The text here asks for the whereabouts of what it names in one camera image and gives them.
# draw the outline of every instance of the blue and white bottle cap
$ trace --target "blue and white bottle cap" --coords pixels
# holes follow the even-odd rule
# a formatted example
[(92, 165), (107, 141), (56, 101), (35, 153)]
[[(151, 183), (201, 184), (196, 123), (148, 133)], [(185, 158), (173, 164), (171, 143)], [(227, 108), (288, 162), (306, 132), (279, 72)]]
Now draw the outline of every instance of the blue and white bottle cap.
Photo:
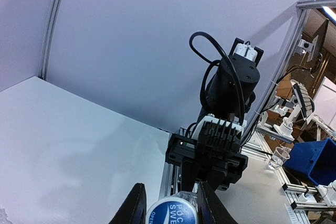
[(198, 224), (197, 211), (185, 199), (166, 197), (151, 206), (146, 224)]

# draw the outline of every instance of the ceiling light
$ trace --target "ceiling light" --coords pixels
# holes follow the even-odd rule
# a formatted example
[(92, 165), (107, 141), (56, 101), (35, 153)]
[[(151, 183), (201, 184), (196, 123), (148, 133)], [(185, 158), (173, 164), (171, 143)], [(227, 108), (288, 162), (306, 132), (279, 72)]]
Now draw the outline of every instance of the ceiling light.
[(334, 13), (329, 7), (323, 6), (322, 8), (336, 22), (336, 13)]

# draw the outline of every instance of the blue bin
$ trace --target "blue bin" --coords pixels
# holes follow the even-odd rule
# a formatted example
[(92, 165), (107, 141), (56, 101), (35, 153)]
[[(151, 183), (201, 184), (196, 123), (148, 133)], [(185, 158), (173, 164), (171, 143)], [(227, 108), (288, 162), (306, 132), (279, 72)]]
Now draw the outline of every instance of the blue bin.
[(336, 179), (336, 143), (330, 138), (297, 143), (283, 166), (306, 176), (316, 186), (328, 185)]

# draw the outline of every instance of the clear plastic cup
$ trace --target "clear plastic cup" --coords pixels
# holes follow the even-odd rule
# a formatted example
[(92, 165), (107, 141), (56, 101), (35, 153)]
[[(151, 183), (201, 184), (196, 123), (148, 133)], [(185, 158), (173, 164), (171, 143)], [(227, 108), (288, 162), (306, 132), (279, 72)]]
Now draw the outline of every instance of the clear plastic cup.
[(276, 147), (272, 158), (268, 162), (268, 167), (272, 170), (277, 170), (289, 159), (289, 157), (288, 152), (286, 152), (284, 148)]

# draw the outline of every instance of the glass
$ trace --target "glass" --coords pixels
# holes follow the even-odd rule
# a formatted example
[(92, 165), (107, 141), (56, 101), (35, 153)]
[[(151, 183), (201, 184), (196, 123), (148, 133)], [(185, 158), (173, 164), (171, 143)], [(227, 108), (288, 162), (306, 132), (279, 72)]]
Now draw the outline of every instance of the glass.
[(276, 147), (272, 158), (268, 162), (268, 167), (272, 170), (277, 170), (284, 164), (284, 162), (286, 162), (286, 160), (289, 159), (289, 157), (288, 152), (286, 152), (283, 148)]

